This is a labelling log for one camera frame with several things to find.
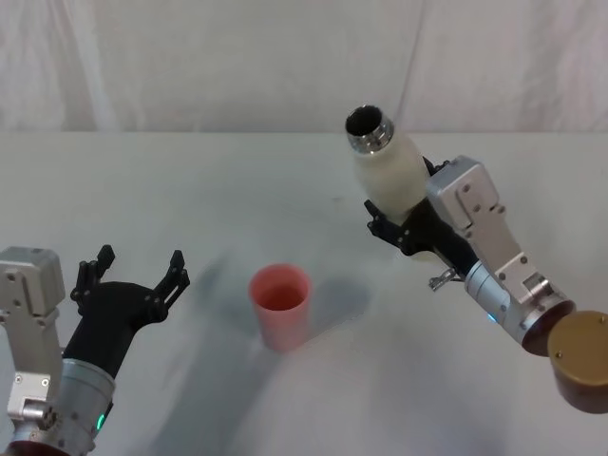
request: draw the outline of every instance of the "green indicator light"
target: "green indicator light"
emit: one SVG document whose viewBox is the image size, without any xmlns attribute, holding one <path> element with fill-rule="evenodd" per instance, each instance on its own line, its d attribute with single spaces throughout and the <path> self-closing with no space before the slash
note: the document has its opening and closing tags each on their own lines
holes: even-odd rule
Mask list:
<svg viewBox="0 0 608 456">
<path fill-rule="evenodd" d="M 104 421 L 105 421 L 105 415 L 102 413 L 101 415 L 99 415 L 99 418 L 97 419 L 97 430 L 100 430 L 102 428 L 102 426 L 104 425 Z"/>
</svg>

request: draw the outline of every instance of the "tabletop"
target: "tabletop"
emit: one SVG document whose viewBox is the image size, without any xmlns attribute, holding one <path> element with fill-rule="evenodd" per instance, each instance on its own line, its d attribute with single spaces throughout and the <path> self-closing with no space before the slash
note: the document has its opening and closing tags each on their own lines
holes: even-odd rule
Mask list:
<svg viewBox="0 0 608 456">
<path fill-rule="evenodd" d="M 608 312 L 608 136 L 412 135 L 482 160 L 521 246 L 580 309 Z M 94 454 L 605 455 L 608 418 L 559 396 L 465 293 L 372 237 L 346 139 L 315 134 L 2 134 L 0 240 L 53 249 L 66 289 L 110 243 L 106 280 L 153 286 L 174 249 L 192 285 L 139 332 Z M 311 340 L 260 343 L 251 275 L 313 280 Z M 60 305 L 60 342 L 78 324 Z M 13 367 L 0 332 L 0 403 Z M 0 447 L 12 432 L 0 416 Z"/>
</svg>

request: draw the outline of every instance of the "wall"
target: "wall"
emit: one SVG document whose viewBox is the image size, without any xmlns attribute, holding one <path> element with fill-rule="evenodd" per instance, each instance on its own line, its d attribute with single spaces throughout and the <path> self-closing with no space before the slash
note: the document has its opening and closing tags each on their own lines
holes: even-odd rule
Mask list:
<svg viewBox="0 0 608 456">
<path fill-rule="evenodd" d="M 606 130 L 600 0 L 0 3 L 0 129 Z"/>
</svg>

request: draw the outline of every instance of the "gold lid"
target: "gold lid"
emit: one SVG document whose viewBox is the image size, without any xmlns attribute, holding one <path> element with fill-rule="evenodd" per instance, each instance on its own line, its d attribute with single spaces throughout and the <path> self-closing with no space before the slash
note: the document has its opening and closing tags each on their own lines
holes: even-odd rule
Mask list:
<svg viewBox="0 0 608 456">
<path fill-rule="evenodd" d="M 571 313 L 555 325 L 547 348 L 563 397 L 577 409 L 608 412 L 608 315 Z"/>
</svg>

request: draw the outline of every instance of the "plastic cup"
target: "plastic cup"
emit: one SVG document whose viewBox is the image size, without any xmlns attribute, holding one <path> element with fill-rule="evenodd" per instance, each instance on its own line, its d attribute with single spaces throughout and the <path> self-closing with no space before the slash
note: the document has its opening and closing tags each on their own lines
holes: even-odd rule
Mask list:
<svg viewBox="0 0 608 456">
<path fill-rule="evenodd" d="M 260 269 L 249 284 L 262 339 L 269 349 L 288 352 L 307 341 L 311 280 L 292 264 Z"/>
</svg>

